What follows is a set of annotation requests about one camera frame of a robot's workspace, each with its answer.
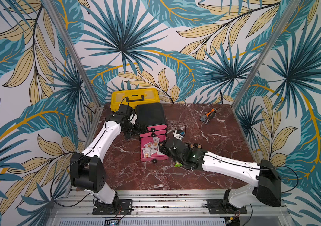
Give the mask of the black drawer cabinet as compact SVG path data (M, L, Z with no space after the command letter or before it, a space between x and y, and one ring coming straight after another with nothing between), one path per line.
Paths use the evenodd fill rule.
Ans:
M138 105L136 106L135 112L139 118L140 124L145 126L145 132L148 132L148 126L168 125L162 103Z

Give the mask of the pink top drawer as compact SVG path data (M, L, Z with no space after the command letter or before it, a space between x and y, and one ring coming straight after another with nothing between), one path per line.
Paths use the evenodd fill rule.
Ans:
M162 125L153 125L153 126L148 126L147 129L151 133L155 133L157 131L166 131L167 130L167 125L162 124Z

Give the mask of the pink bottom drawer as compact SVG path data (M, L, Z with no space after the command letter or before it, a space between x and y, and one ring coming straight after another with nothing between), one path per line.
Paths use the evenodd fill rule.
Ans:
M160 143L166 140L165 135L156 135L155 137L140 137L141 156L140 160L146 161L160 161L167 160L169 157L160 152Z

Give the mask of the white cookie packet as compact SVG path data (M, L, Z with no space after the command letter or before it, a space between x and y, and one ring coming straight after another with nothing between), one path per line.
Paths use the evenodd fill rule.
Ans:
M144 147L146 147L146 148L151 148L152 146L153 146L152 142L144 144Z
M158 147L159 141L160 141L159 137L154 137L153 138L153 146L154 147Z
M151 155L151 156L154 155L154 154L157 154L157 152L158 152L158 149L157 149L157 148L155 148L155 147L151 147L151 148L150 148L150 155Z
M142 149L143 152L143 158L149 158L151 157L151 149L146 147Z

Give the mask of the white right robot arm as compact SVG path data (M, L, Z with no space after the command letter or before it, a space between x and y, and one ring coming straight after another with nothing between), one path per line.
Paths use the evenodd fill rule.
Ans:
M236 210L255 202L271 207L281 206L281 177L267 160L261 163L238 161L193 147L176 138L160 142L159 151L186 170L219 173L245 182L245 186L225 191L221 200L223 207Z

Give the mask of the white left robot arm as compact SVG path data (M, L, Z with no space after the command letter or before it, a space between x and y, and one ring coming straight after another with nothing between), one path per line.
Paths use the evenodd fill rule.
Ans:
M106 117L100 132L90 145L82 153L73 154L70 159L72 186L90 192L102 204L117 204L117 192L106 183L103 161L118 135L124 133L131 137L139 133L137 119L134 108L123 104L118 111Z

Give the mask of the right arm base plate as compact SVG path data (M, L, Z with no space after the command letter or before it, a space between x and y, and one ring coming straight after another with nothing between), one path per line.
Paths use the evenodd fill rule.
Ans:
M236 208L230 204L223 204L223 199L208 199L204 207L209 210L210 214L231 214L238 216L248 213L246 207Z

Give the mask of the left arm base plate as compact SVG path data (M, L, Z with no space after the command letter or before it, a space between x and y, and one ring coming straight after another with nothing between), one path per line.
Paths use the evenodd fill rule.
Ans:
M129 215L133 210L133 200L114 200L112 204L105 204L96 200L94 202L94 208L92 215L104 216L104 215Z

